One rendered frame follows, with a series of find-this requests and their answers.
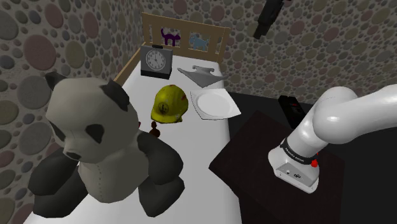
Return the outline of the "grey flat triangular hanger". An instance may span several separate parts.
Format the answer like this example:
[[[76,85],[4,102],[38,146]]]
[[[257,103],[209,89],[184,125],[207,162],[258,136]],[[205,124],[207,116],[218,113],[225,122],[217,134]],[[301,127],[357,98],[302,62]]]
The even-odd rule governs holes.
[[[214,68],[193,65],[192,69],[194,69],[195,71],[185,71],[184,69],[181,68],[178,68],[178,71],[184,74],[189,79],[191,79],[201,88],[207,87],[216,82],[227,79],[227,77],[223,75],[221,76],[213,75],[212,72],[215,72]]]

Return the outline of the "dark robot stand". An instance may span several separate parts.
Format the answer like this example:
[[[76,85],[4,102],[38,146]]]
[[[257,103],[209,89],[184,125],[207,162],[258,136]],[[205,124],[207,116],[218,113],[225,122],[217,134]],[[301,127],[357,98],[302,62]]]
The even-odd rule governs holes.
[[[209,168],[238,196],[242,224],[340,224],[342,159],[320,152],[319,185],[312,194],[275,176],[268,153],[290,132],[256,111]]]

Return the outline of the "black box with red mark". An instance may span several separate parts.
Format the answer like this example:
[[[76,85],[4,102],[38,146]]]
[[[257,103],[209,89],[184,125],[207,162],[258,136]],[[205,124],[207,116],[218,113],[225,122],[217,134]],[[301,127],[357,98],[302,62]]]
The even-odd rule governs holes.
[[[297,99],[292,96],[281,95],[278,102],[291,128],[297,128],[306,115]]]

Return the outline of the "grey square alarm clock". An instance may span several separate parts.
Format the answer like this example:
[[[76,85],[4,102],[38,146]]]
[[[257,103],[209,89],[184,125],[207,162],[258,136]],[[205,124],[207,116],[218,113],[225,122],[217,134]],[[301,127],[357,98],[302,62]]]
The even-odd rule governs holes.
[[[173,50],[160,45],[144,45],[141,53],[141,75],[168,80],[172,72]]]

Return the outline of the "panda plush toy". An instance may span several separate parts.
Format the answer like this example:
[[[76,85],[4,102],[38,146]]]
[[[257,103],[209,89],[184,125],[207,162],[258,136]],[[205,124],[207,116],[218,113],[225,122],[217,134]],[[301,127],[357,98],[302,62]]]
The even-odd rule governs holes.
[[[126,91],[115,81],[68,78],[49,72],[46,118],[59,149],[33,170],[28,188],[33,213],[71,214],[90,195],[114,203],[138,192],[149,217],[166,211],[185,189],[178,152],[139,128]]]

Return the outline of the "white square plate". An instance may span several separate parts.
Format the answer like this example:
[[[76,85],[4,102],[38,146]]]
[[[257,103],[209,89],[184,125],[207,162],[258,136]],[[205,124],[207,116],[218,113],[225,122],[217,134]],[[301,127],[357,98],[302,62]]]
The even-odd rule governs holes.
[[[224,88],[194,90],[190,96],[195,111],[203,120],[222,120],[241,114]]]

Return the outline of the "yellow hard hat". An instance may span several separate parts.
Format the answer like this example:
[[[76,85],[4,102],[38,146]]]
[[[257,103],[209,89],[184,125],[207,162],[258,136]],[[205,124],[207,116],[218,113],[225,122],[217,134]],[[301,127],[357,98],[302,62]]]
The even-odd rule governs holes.
[[[151,119],[158,123],[179,123],[188,110],[188,99],[176,85],[162,87],[155,96]]]

